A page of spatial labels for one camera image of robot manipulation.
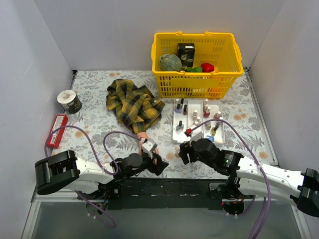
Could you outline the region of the mannequin hand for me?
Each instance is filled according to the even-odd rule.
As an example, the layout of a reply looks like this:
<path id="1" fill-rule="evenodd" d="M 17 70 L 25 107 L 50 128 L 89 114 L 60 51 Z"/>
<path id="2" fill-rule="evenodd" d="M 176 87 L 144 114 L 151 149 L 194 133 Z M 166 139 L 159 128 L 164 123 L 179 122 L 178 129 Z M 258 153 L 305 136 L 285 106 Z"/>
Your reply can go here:
<path id="1" fill-rule="evenodd" d="M 147 143 L 147 142 L 151 142 L 151 143 L 155 144 L 155 142 L 149 138 L 149 136 L 147 135 L 146 132 L 139 132 L 139 133 L 137 133 L 137 137 L 138 137 L 138 139 L 140 140 L 140 141 L 139 141 L 140 154 L 142 154 L 142 152 L 144 152 L 144 151 L 143 151 L 143 144 L 144 144 L 145 142 L 146 142 L 146 143 Z M 155 147 L 152 152 L 153 152 L 154 154 L 156 154 L 156 155 L 159 155 L 159 151 L 158 151 L 158 148 L 157 148 L 157 147 Z M 152 159 L 153 159 L 153 163 L 156 165 L 156 164 L 157 164 L 157 159 L 156 159 L 154 156 L 153 156 Z"/>

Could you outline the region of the yellow plaid shirt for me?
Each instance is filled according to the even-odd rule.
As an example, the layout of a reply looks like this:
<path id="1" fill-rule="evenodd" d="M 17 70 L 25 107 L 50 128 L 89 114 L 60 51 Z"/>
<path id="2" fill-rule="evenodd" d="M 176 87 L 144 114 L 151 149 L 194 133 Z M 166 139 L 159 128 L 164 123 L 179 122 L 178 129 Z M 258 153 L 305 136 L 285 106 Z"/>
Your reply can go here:
<path id="1" fill-rule="evenodd" d="M 132 80 L 116 79 L 107 92 L 107 109 L 132 133 L 146 132 L 161 120 L 165 103 L 145 85 L 137 87 Z"/>

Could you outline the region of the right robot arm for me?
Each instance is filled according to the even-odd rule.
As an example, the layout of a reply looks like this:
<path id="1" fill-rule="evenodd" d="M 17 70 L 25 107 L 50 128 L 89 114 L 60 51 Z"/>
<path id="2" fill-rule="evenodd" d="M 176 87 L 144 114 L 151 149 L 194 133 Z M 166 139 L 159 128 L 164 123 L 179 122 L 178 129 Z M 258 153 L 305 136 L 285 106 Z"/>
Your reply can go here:
<path id="1" fill-rule="evenodd" d="M 260 196 L 295 206 L 309 216 L 319 216 L 319 173 L 314 169 L 300 172 L 261 166 L 240 153 L 220 150 L 208 139 L 182 143 L 179 156 L 184 164 L 199 161 L 227 176 L 224 184 L 213 187 L 213 198 Z"/>

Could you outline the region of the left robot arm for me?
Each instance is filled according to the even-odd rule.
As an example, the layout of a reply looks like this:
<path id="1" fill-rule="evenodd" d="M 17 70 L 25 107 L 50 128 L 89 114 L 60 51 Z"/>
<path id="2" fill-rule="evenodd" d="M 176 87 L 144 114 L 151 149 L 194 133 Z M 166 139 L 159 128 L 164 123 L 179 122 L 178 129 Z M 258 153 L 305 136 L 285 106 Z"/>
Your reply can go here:
<path id="1" fill-rule="evenodd" d="M 97 163 L 80 159 L 73 150 L 67 150 L 35 163 L 36 190 L 39 195 L 49 195 L 69 189 L 101 199 L 109 183 L 123 182 L 144 170 L 159 176 L 167 167 L 168 162 L 158 154 L 150 157 L 144 152 L 141 155 L 132 153 L 104 165 L 105 169 L 113 172 L 111 175 Z"/>

